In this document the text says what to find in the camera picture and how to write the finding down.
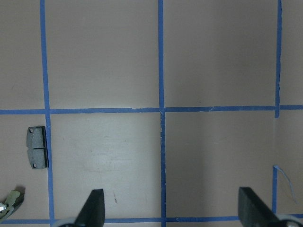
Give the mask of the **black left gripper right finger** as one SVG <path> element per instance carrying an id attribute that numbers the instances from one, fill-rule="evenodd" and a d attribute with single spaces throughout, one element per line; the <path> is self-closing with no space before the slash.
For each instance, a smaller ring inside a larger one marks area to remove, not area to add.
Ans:
<path id="1" fill-rule="evenodd" d="M 281 221 L 250 187 L 238 190 L 238 218 L 243 227 L 280 227 Z"/>

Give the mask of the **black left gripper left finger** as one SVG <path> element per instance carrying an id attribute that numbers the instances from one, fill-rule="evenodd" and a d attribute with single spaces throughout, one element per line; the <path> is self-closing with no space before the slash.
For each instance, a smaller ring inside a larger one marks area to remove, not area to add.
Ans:
<path id="1" fill-rule="evenodd" d="M 91 191 L 73 224 L 77 227 L 103 227 L 104 223 L 104 190 L 94 189 Z"/>

